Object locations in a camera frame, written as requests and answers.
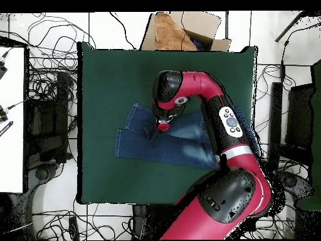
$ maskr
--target white surface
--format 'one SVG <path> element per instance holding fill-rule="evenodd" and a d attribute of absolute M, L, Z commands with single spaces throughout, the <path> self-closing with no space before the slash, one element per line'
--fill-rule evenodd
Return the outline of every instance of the white surface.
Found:
<path fill-rule="evenodd" d="M 0 57 L 9 48 L 0 47 Z M 8 69 L 0 79 L 0 105 L 5 109 L 23 101 L 24 49 L 13 48 L 6 57 Z M 7 114 L 13 125 L 0 137 L 0 192 L 23 192 L 23 104 Z"/>

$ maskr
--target denim fabric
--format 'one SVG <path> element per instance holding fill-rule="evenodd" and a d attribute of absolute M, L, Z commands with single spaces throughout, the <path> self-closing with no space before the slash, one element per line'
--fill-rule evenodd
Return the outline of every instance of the denim fabric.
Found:
<path fill-rule="evenodd" d="M 235 109 L 241 121 L 243 112 Z M 152 111 L 135 103 L 127 117 L 124 129 L 117 130 L 116 158 L 134 158 L 148 161 L 217 169 L 201 111 L 176 117 L 168 131 L 155 128 Z"/>

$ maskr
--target dark green tablecloth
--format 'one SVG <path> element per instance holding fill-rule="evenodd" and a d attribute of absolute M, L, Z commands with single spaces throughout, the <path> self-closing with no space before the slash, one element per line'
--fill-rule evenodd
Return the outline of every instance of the dark green tablecloth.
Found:
<path fill-rule="evenodd" d="M 151 107 L 152 84 L 161 70 L 214 74 L 250 122 L 255 47 L 241 53 L 92 50 L 78 45 L 82 71 L 82 203 L 174 203 L 204 170 L 114 157 L 116 129 L 134 102 Z M 185 114 L 199 110 L 192 99 Z"/>
<path fill-rule="evenodd" d="M 310 198 L 298 201 L 298 207 L 306 211 L 321 211 L 321 60 L 311 66 L 312 83 L 315 93 L 311 99 L 312 105 L 312 156 L 311 179 L 314 194 Z"/>

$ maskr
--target black cable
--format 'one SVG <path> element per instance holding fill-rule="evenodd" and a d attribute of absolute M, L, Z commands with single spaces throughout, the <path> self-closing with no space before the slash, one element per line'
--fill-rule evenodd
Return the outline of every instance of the black cable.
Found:
<path fill-rule="evenodd" d="M 125 28 L 124 24 L 123 24 L 118 18 L 116 18 L 116 16 L 113 15 L 111 12 L 109 12 L 109 14 L 110 14 L 113 18 L 115 18 L 115 19 L 123 26 L 123 29 L 124 29 L 124 32 L 125 32 L 126 42 L 129 43 L 134 50 L 137 50 L 137 49 L 133 46 L 133 44 L 127 39 L 127 33 L 126 33 L 126 28 Z"/>
<path fill-rule="evenodd" d="M 292 34 L 298 32 L 298 31 L 303 31 L 303 30 L 306 30 L 306 29 L 311 29 L 311 28 L 314 28 L 314 27 L 318 27 L 318 26 L 321 26 L 321 22 L 319 23 L 316 23 L 316 24 L 313 24 L 309 27 L 306 27 L 306 28 L 303 28 L 303 29 L 296 29 L 295 31 L 292 31 L 291 34 L 289 35 L 288 39 L 285 41 L 284 43 L 284 49 L 283 49 L 283 53 L 282 53 L 282 59 L 281 59 L 281 65 L 283 64 L 283 59 L 284 59 L 284 54 L 285 54 L 285 48 L 287 47 L 288 43 L 289 43 L 289 39 L 291 38 Z"/>
<path fill-rule="evenodd" d="M 271 119 L 268 119 L 268 120 L 266 120 L 266 121 L 264 121 L 264 122 L 262 122 L 262 123 L 260 123 L 260 124 L 258 124 L 255 128 L 257 128 L 258 126 L 260 126 L 260 125 L 262 125 L 262 124 L 264 124 L 264 123 L 267 123 L 268 121 L 270 121 Z"/>
<path fill-rule="evenodd" d="M 37 239 L 39 239 L 39 238 L 41 237 L 41 234 L 42 234 L 45 230 L 48 230 L 48 229 L 52 230 L 53 227 L 57 227 L 57 228 L 59 228 L 60 231 L 61 231 L 61 235 L 60 235 L 59 237 L 63 237 L 64 241 L 66 241 L 66 240 L 65 240 L 65 237 L 64 237 L 64 233 L 66 233 L 66 232 L 70 233 L 70 230 L 69 230 L 69 229 L 64 229 L 64 228 L 63 228 L 63 225 L 62 225 L 61 222 L 60 222 L 60 220 L 61 220 L 63 217 L 69 217 L 71 214 L 74 215 L 74 216 L 76 216 L 77 219 L 85 222 L 85 223 L 86 223 L 86 226 L 91 226 L 90 229 L 87 228 L 86 232 L 88 232 L 88 231 L 90 231 L 90 230 L 94 230 L 95 233 L 98 233 L 99 236 L 100 236 L 102 239 L 106 240 L 106 238 L 100 233 L 99 228 L 107 227 L 107 228 L 111 229 L 111 231 L 112 231 L 113 234 L 114 234 L 113 239 L 115 239 L 115 230 L 114 230 L 111 226 L 109 226 L 109 225 L 103 225 L 103 226 L 101 226 L 101 227 L 95 227 L 94 225 L 92 225 L 92 223 L 90 223 L 90 222 L 82 219 L 79 215 L 77 215 L 77 214 L 76 214 L 75 212 L 73 212 L 73 211 L 63 210 L 63 211 L 56 211 L 56 212 L 66 212 L 66 213 L 65 213 L 64 215 L 55 215 L 55 216 L 53 217 L 53 219 L 51 219 L 50 222 L 48 222 L 48 223 L 36 234 L 36 238 L 37 238 Z M 59 222 L 60 225 L 52 225 L 52 223 L 54 223 L 54 222 Z"/>
<path fill-rule="evenodd" d="M 182 23 L 182 26 L 183 26 L 183 29 L 184 29 L 184 37 L 183 37 L 183 40 L 182 40 L 182 43 L 181 43 L 181 51 L 183 50 L 183 41 L 184 41 L 185 36 L 186 36 L 186 30 L 185 30 L 185 27 L 184 27 L 184 24 L 183 24 L 183 15 L 184 15 L 184 12 L 182 12 L 182 17 L 181 17 L 181 23 Z"/>

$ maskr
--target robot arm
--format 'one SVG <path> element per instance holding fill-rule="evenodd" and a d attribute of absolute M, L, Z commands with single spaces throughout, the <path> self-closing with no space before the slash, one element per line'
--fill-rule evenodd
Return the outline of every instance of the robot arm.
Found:
<path fill-rule="evenodd" d="M 221 171 L 204 180 L 161 240 L 224 239 L 247 217 L 262 215 L 271 204 L 271 186 L 238 118 L 221 87 L 207 73 L 163 71 L 158 74 L 152 93 L 156 128 L 168 130 L 171 120 L 182 114 L 192 96 L 201 101 L 206 129 Z"/>

